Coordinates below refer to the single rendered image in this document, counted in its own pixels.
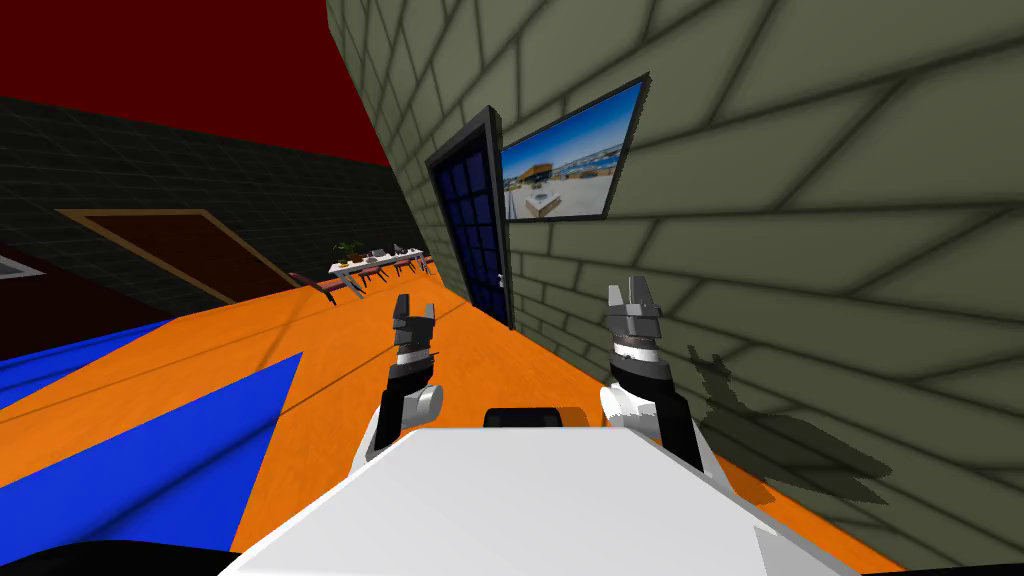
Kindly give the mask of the dark blue panelled door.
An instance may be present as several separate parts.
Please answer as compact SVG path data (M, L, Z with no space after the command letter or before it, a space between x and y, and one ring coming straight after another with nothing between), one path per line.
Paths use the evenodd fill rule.
M484 106L425 161L474 307L515 328L501 118Z

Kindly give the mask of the white table with plant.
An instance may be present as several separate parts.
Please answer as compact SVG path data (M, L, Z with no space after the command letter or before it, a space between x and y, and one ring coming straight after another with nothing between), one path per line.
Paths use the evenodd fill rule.
M412 262L420 270L430 275L425 253L419 249L400 248L395 245L390 252L387 250L374 250L370 256L364 257L359 261L335 262L329 269L329 273L340 279L344 286L349 288L360 300L365 296L364 289L358 287L354 278L362 272L372 268L383 272L387 265L396 265L403 262Z

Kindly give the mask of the brown door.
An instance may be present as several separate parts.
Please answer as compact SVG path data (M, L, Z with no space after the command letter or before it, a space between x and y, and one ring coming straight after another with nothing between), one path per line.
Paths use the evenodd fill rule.
M299 286L205 209L58 212L225 304Z

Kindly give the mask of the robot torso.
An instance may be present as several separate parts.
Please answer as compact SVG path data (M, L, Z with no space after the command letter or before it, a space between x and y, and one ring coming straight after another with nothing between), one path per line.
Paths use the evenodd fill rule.
M740 497L705 440L700 469L628 428L372 446L219 576L858 576Z

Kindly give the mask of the dark red chair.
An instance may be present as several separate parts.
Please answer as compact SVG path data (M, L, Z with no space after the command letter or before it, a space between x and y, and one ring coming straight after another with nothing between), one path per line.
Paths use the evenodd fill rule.
M305 286L314 288L315 290L324 294L333 305L335 306L337 305L337 302L333 297L332 293L344 285L344 282L341 279L335 278L334 280L329 280L326 282L315 282L310 278L297 273L290 273L289 276Z

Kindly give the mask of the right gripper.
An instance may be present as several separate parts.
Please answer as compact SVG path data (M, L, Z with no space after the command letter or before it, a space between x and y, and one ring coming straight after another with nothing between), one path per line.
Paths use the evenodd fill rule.
M617 337L659 339L662 307L653 304L653 297L644 276L629 277L629 301L631 304L625 304L616 284L608 286L606 327Z

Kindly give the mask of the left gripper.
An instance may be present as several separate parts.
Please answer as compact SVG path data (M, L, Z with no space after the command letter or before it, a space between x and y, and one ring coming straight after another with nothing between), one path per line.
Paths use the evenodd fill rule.
M410 317L410 294L400 294L393 319L397 358L427 358L436 321L435 305L427 303L423 317Z

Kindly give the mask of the framed seaside picture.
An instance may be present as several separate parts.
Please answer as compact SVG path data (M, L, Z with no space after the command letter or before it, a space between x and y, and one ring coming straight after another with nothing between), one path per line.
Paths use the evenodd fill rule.
M505 147L505 219L606 218L650 84L644 73Z

